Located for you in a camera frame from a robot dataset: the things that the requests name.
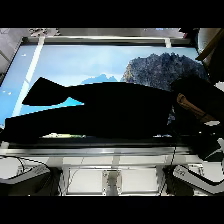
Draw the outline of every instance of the rocky mountain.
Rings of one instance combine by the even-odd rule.
[[[178,78],[197,75],[208,80],[202,64],[178,54],[151,54],[147,58],[131,60],[121,79],[123,82],[137,83],[171,91],[170,84]]]
[[[91,84],[91,83],[101,83],[101,82],[117,82],[114,76],[111,76],[109,79],[105,74],[97,76],[95,78],[89,78],[81,82],[81,84]]]

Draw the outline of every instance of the blue sky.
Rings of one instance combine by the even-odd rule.
[[[11,117],[14,106],[29,69],[36,46],[21,46],[0,87],[0,124],[6,117]],[[75,86],[90,77],[106,74],[118,81],[122,78],[129,61],[137,57],[148,57],[154,53],[176,53],[191,59],[197,57],[193,48],[165,48],[148,46],[72,46],[44,45],[34,71],[29,88],[39,77],[47,78],[63,86]],[[52,107],[22,106],[20,114],[77,105],[79,102],[67,99],[63,104]]]

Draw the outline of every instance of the metal bracket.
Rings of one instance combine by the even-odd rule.
[[[102,194],[118,196],[122,193],[122,177],[120,170],[104,170],[102,174]]]

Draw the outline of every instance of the black masked area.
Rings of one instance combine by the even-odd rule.
[[[46,106],[62,103],[67,97],[84,105],[7,118],[2,140],[27,141],[50,133],[124,139],[166,134],[174,100],[170,92],[138,84],[96,83],[63,87],[40,78],[23,103]]]

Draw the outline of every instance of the distant blue mountain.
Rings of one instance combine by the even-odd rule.
[[[92,84],[92,83],[101,83],[101,82],[117,82],[114,76],[110,77],[109,79],[105,74],[97,76],[95,78],[89,78],[81,82],[81,84]]]

